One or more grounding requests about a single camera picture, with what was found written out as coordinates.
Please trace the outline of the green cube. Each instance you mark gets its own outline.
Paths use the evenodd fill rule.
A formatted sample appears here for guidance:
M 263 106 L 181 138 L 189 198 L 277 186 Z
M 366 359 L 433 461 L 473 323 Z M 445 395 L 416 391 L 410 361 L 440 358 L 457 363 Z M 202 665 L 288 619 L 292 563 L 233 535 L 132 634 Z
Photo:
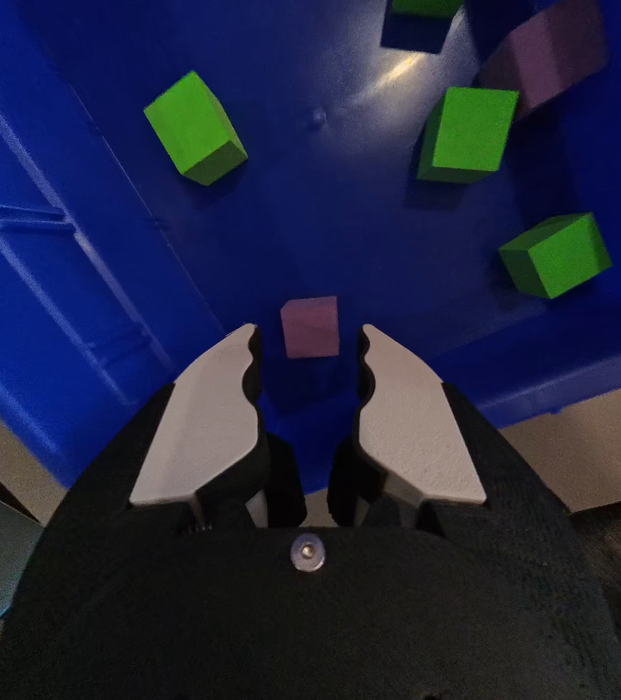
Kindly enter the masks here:
M 545 300 L 613 266 L 592 212 L 548 218 L 502 245 L 498 255 L 519 292 Z
M 391 13 L 427 20 L 451 20 L 464 1 L 391 1 Z
M 519 93 L 449 87 L 428 116 L 416 178 L 470 185 L 499 170 Z
M 143 111 L 179 174 L 201 186 L 212 185 L 248 159 L 225 109 L 195 71 Z

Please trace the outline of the blue plastic bin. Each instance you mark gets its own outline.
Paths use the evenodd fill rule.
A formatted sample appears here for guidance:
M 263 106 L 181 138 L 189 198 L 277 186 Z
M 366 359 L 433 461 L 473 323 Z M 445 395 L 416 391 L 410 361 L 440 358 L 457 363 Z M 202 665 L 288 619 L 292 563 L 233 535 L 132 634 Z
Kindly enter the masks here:
M 501 428 L 621 388 L 621 1 L 609 62 L 516 122 L 502 166 L 416 179 L 423 128 L 553 1 L 467 1 L 449 30 L 387 1 L 0 1 L 0 418 L 65 487 L 244 323 L 265 417 L 308 491 L 350 426 L 371 323 Z M 195 71 L 247 161 L 183 177 L 144 108 Z M 498 249 L 592 212 L 613 266 L 553 300 Z M 337 296 L 340 354 L 291 360 L 280 310 Z

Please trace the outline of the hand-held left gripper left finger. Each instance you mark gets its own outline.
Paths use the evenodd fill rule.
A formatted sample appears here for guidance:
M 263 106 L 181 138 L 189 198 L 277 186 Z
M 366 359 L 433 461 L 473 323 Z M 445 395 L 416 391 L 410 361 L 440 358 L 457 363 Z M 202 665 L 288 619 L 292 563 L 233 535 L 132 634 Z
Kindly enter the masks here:
M 130 503 L 189 501 L 257 445 L 259 419 L 243 379 L 253 363 L 247 323 L 200 355 L 174 390 L 132 488 Z

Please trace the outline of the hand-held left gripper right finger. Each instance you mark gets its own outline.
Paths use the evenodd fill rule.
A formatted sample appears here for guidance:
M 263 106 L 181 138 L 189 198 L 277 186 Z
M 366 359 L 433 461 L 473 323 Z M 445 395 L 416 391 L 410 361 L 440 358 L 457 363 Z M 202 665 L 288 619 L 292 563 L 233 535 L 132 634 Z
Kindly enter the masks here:
M 384 490 L 405 503 L 484 503 L 439 375 L 375 326 L 361 331 L 370 382 L 358 414 L 358 445 L 386 472 Z

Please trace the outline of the purple cube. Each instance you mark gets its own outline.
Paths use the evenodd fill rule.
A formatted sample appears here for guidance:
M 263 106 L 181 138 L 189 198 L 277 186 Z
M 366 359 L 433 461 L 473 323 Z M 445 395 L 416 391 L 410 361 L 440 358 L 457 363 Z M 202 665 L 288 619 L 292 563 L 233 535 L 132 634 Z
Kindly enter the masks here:
M 609 55 L 599 1 L 560 1 L 510 31 L 477 82 L 517 92 L 514 118 L 520 120 L 600 72 Z
M 280 318 L 288 359 L 340 354 L 337 296 L 289 300 L 282 306 Z

